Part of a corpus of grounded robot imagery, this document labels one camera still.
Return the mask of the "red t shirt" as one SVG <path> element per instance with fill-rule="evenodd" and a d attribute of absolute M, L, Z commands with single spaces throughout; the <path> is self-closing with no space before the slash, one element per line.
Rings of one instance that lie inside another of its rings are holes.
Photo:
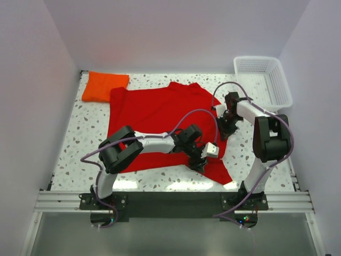
<path fill-rule="evenodd" d="M 219 155 L 209 158 L 204 176 L 222 185 L 231 182 L 231 177 L 222 158 L 227 141 L 215 134 L 216 112 L 211 106 L 221 104 L 217 98 L 197 83 L 183 85 L 171 82 L 167 87 L 147 90 L 127 90 L 123 87 L 110 92 L 110 119 L 108 136 L 123 126 L 130 126 L 141 133 L 164 133 L 175 126 L 186 129 L 195 124 L 202 130 L 198 145 L 217 140 Z"/>

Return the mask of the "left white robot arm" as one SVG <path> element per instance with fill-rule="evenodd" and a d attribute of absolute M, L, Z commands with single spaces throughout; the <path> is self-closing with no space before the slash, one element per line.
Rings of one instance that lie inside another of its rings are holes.
<path fill-rule="evenodd" d="M 202 136 L 201 129 L 192 124 L 186 129 L 160 134 L 141 133 L 130 126 L 124 126 L 104 140 L 98 150 L 90 155 L 99 155 L 101 164 L 94 185 L 91 186 L 92 204 L 98 209 L 105 209 L 110 204 L 112 186 L 119 173 L 130 167 L 142 154 L 179 154 L 188 157 L 191 170 L 203 172 L 208 163 L 207 147 L 197 141 Z"/>

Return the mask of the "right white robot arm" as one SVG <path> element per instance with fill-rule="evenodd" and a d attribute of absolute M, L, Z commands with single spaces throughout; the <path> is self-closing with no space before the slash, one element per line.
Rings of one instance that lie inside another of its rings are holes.
<path fill-rule="evenodd" d="M 237 92 L 225 96 L 225 104 L 212 106 L 217 115 L 218 129 L 222 140 L 234 134 L 238 121 L 248 121 L 254 128 L 251 170 L 241 183 L 235 198 L 229 204 L 248 210 L 261 202 L 272 170 L 289 157 L 293 149 L 293 134 L 288 117 L 268 112 L 247 97 Z"/>

